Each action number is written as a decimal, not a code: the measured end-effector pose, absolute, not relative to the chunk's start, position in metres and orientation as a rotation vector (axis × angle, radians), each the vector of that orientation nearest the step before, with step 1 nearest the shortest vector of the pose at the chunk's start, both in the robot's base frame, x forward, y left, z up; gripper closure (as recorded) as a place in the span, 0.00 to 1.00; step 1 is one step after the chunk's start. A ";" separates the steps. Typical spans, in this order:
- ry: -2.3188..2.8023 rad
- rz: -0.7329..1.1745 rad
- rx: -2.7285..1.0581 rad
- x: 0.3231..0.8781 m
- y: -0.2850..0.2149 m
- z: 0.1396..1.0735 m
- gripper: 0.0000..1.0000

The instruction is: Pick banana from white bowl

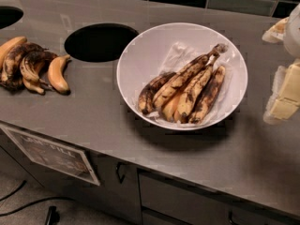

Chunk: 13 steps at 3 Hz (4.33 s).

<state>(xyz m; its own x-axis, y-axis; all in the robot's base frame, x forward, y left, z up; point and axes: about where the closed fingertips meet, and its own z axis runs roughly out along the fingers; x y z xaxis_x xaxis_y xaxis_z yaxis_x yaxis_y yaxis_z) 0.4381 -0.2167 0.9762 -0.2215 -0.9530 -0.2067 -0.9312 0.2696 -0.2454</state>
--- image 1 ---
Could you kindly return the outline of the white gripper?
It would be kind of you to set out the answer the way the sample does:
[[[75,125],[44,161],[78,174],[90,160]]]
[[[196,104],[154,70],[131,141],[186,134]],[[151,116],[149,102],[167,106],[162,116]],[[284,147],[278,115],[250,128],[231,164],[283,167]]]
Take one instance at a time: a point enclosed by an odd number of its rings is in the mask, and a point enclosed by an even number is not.
[[[300,58],[300,4],[291,12],[289,18],[281,19],[262,35],[269,43],[283,41],[287,52],[294,58]],[[296,59],[288,67],[279,66],[272,85],[263,121],[278,125],[289,120],[300,108],[300,60]]]

